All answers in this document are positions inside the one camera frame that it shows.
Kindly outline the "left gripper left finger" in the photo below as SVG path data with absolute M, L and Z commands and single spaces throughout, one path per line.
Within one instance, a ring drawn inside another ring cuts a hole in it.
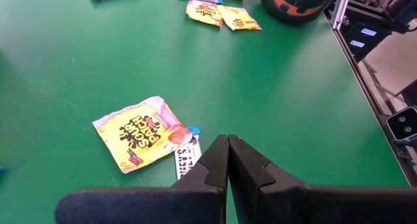
M 168 188 L 88 188 L 69 193 L 56 223 L 221 224 L 226 220 L 229 140 L 219 135 Z

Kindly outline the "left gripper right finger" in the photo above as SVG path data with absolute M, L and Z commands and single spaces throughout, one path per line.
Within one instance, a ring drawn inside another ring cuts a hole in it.
M 239 223 L 416 222 L 416 189 L 312 186 L 229 136 L 229 179 Z

